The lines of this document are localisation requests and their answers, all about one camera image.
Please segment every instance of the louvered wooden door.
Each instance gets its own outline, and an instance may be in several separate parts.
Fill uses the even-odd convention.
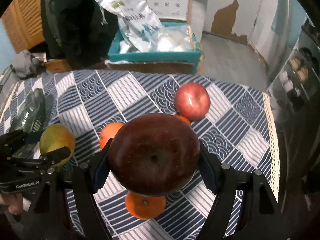
[[[2,22],[17,53],[44,41],[40,0],[13,0]]]

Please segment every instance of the gray floor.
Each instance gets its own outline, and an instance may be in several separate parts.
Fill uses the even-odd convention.
[[[215,79],[265,91],[265,67],[246,45],[210,34],[201,39],[204,52],[203,74]]]

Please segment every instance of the teal plastic bin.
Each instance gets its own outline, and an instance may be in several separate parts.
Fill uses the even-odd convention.
[[[162,22],[163,26],[179,26],[186,25],[186,23],[176,22]],[[196,44],[196,48],[193,51],[186,52],[128,52],[120,54],[120,41],[123,41],[122,34],[118,30],[116,36],[111,43],[109,49],[109,60],[112,62],[126,60],[129,62],[186,62],[193,64],[192,73],[196,73],[201,51],[199,45]],[[196,41],[196,37],[193,34],[193,41]]]

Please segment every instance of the red apple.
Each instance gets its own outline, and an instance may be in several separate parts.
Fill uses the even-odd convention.
[[[198,166],[193,129],[169,114],[145,114],[126,123],[108,151],[110,170],[128,190],[161,196],[181,189]]]
[[[179,114],[189,120],[205,117],[210,108],[208,92],[198,83],[187,83],[180,87],[174,101]]]

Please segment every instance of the bolt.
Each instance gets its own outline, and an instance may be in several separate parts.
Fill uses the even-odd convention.
[[[223,164],[221,164],[221,167],[222,167],[224,170],[230,169],[230,165],[229,165],[228,163],[223,163]]]
[[[80,164],[80,168],[81,168],[81,169],[85,169],[85,168],[87,168],[88,166],[89,166],[88,163],[81,163],[81,164]]]
[[[254,173],[257,174],[258,176],[260,176],[262,174],[262,172],[258,169],[254,170]]]
[[[49,169],[47,170],[47,173],[48,173],[48,174],[53,174],[53,173],[54,173],[54,171],[55,171],[55,169],[54,169],[54,168],[49,168]]]

